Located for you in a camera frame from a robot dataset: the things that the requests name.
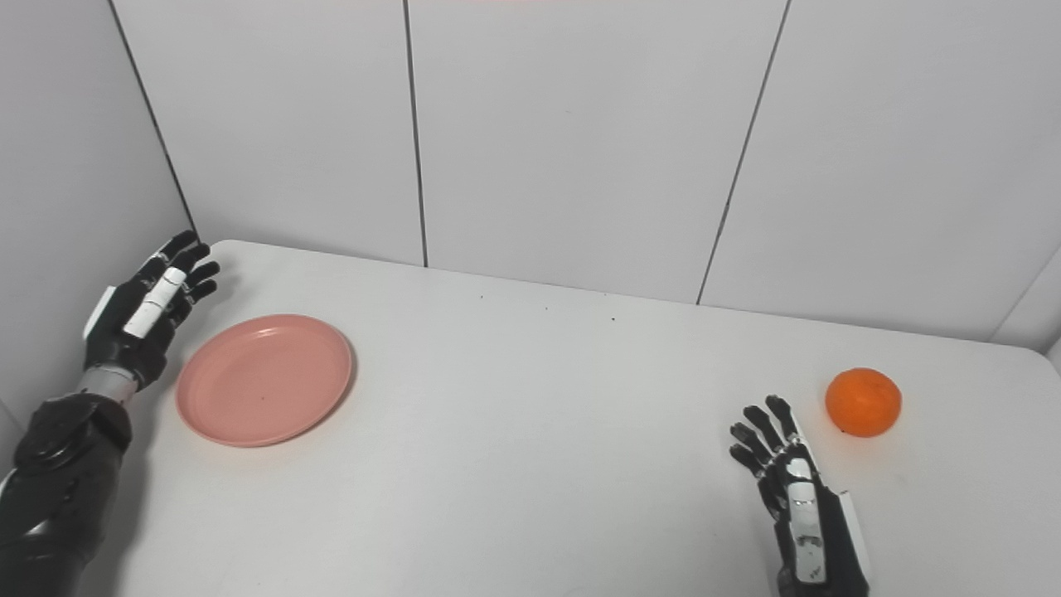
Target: robotic arm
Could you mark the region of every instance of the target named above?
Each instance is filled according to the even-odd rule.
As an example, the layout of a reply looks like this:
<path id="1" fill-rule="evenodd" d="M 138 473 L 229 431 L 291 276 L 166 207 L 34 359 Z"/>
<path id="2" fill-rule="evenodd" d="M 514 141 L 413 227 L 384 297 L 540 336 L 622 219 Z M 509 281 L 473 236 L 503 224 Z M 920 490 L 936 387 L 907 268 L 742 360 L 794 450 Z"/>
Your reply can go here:
<path id="1" fill-rule="evenodd" d="M 72 597 L 95 556 L 133 431 L 124 405 L 156 382 L 192 308 L 221 267 L 195 232 L 175 235 L 132 279 L 104 292 L 85 328 L 77 391 L 45 401 L 0 482 L 0 587 L 12 597 Z"/>
<path id="2" fill-rule="evenodd" d="M 866 548 L 850 495 L 837 495 L 822 482 L 788 403 L 768 397 L 766 406 L 783 436 L 766 411 L 749 406 L 744 416 L 762 440 L 751 427 L 736 423 L 730 433 L 740 443 L 730 447 L 730 455 L 754 475 L 773 517 L 783 561 L 781 597 L 866 597 Z"/>

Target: white tile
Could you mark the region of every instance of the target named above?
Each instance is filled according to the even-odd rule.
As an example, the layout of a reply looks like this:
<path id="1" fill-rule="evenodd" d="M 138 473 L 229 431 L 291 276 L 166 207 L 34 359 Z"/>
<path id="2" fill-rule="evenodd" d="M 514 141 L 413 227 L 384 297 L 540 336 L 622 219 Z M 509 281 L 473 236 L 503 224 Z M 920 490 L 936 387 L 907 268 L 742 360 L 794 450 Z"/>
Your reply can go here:
<path id="1" fill-rule="evenodd" d="M 1061 337 L 1061 249 L 1021 296 L 992 343 L 1045 353 Z"/>
<path id="2" fill-rule="evenodd" d="M 193 217 L 421 262 L 399 0 L 116 0 Z"/>
<path id="3" fill-rule="evenodd" d="M 1061 241 L 1059 20 L 795 2 L 703 304 L 990 338 Z"/>
<path id="4" fill-rule="evenodd" d="M 411 0 L 433 266 L 694 302 L 783 0 Z"/>
<path id="5" fill-rule="evenodd" d="M 0 2 L 0 401 L 24 424 L 77 383 L 103 288 L 188 220 L 106 2 Z"/>

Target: orange fruit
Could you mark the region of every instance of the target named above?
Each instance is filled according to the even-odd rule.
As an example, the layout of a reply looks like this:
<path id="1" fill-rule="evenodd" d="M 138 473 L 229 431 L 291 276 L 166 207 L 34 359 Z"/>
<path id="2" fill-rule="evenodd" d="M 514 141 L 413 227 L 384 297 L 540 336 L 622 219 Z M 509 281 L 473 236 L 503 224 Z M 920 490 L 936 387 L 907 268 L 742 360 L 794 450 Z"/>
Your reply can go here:
<path id="1" fill-rule="evenodd" d="M 899 419 L 903 394 L 887 375 L 872 369 L 852 369 L 833 379 L 825 390 L 829 418 L 845 434 L 872 438 Z"/>

